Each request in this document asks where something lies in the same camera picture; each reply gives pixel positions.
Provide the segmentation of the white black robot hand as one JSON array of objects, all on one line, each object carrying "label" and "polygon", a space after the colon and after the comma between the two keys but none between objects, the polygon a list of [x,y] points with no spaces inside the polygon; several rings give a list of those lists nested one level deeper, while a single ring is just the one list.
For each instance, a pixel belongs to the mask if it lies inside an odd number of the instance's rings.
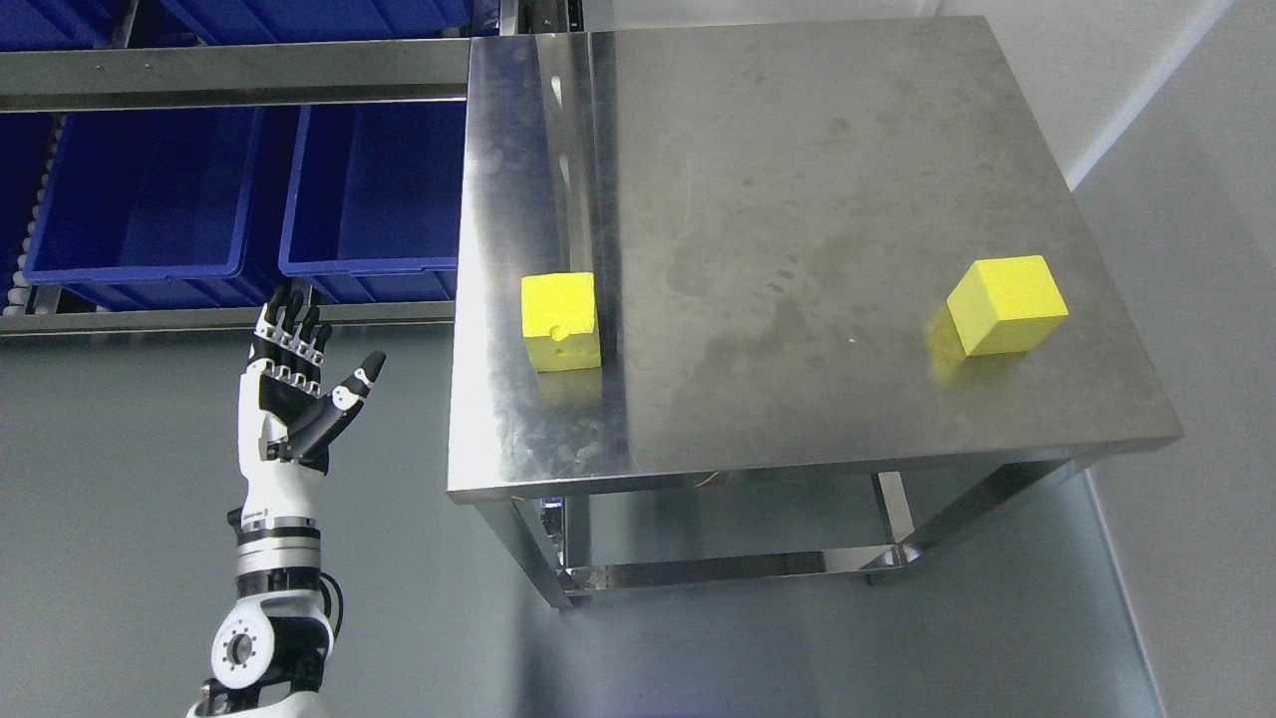
[{"label": "white black robot hand", "polygon": [[330,467],[330,445],[365,408],[387,363],[373,351],[345,380],[324,388],[332,328],[285,281],[262,306],[239,377],[237,460],[246,497],[239,532],[308,527],[313,494]]}]

